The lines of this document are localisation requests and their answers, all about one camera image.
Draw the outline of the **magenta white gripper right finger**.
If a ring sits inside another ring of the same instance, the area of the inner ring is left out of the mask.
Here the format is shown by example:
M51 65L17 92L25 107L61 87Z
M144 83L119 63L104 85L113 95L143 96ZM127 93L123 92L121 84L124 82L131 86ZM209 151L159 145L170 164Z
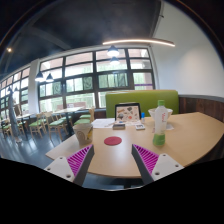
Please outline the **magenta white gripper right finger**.
M183 169L183 166L168 154L158 155L136 144L132 145L132 156L145 185Z

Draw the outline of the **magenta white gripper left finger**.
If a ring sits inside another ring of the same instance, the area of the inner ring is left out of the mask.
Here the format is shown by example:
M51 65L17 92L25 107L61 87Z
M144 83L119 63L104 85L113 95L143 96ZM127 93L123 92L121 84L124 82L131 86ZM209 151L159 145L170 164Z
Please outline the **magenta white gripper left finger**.
M45 171L82 186L93 156L94 146L90 144L68 157L59 156Z

